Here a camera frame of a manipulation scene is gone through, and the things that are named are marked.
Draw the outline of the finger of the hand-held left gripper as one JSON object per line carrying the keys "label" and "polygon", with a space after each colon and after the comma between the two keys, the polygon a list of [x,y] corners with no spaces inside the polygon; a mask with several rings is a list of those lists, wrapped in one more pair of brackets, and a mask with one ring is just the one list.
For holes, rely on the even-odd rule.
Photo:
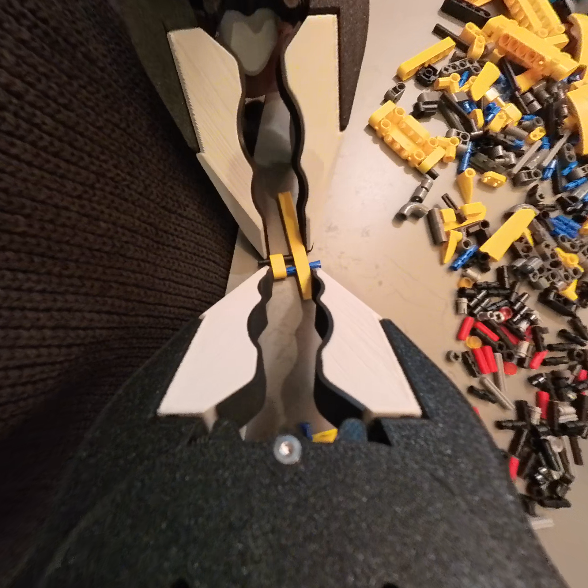
{"label": "finger of the hand-held left gripper", "polygon": [[282,56],[285,97],[290,99],[295,125],[298,221],[307,251],[314,245],[343,138],[338,37],[336,15],[310,15],[293,33]]}
{"label": "finger of the hand-held left gripper", "polygon": [[196,157],[247,240],[265,258],[266,229],[254,202],[254,166],[242,134],[245,94],[239,62],[202,28],[171,31],[167,37],[198,143]]}

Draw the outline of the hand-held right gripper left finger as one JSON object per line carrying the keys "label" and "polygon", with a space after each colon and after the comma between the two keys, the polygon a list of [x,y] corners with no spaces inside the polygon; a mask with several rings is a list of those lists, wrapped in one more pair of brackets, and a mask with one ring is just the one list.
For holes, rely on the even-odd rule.
{"label": "hand-held right gripper left finger", "polygon": [[263,408],[266,374],[259,338],[268,326],[273,276],[259,269],[199,317],[158,416],[197,417],[245,427]]}

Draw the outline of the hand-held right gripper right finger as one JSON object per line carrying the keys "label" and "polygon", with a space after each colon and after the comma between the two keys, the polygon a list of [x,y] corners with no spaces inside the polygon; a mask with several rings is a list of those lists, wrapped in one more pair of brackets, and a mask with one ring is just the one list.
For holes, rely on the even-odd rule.
{"label": "hand-held right gripper right finger", "polygon": [[327,422],[417,418],[423,409],[394,351],[386,321],[323,269],[312,272],[320,337],[313,397]]}

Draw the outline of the long yellow toy beam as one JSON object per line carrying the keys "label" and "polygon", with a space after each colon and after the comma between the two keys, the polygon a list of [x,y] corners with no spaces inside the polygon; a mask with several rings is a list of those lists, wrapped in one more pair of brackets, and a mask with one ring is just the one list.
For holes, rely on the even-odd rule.
{"label": "long yellow toy beam", "polygon": [[312,298],[312,278],[307,252],[300,235],[296,209],[290,192],[281,192],[277,195],[277,201],[281,213],[285,236],[288,241],[289,251],[292,256],[293,266],[299,285],[302,300]]}

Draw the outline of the pile of black red pins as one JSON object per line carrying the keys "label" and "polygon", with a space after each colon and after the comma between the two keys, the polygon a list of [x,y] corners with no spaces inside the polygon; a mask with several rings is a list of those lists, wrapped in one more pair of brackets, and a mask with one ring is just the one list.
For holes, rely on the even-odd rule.
{"label": "pile of black red pins", "polygon": [[540,286],[533,304],[511,267],[494,281],[463,277],[456,291],[457,349],[446,360],[472,379],[467,394],[502,412],[492,424],[519,499],[533,521],[540,510],[571,507],[587,440],[587,323],[573,296]]}

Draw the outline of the pile of yellow grey bricks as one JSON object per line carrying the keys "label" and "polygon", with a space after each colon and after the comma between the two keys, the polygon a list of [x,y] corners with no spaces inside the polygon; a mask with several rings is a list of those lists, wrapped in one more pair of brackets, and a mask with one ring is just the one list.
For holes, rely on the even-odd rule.
{"label": "pile of yellow grey bricks", "polygon": [[452,271],[494,281],[508,266],[587,308],[587,14],[573,1],[504,1],[496,15],[487,3],[444,1],[462,30],[437,24],[383,97],[438,143],[410,166],[422,180],[408,202],[429,208]]}

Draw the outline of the person's dark knit sweater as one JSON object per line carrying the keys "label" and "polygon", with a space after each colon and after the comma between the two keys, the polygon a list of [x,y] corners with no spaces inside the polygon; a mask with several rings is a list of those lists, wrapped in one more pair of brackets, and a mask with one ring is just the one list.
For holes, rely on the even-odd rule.
{"label": "person's dark knit sweater", "polygon": [[225,293],[237,225],[109,1],[1,1],[1,586],[126,381]]}

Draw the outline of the yellow frame block with holes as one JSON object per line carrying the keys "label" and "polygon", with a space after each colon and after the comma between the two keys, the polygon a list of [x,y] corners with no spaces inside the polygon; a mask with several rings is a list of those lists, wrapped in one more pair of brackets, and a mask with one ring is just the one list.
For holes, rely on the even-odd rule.
{"label": "yellow frame block with holes", "polygon": [[421,123],[391,100],[370,115],[368,125],[413,168],[421,165],[438,146],[437,140]]}

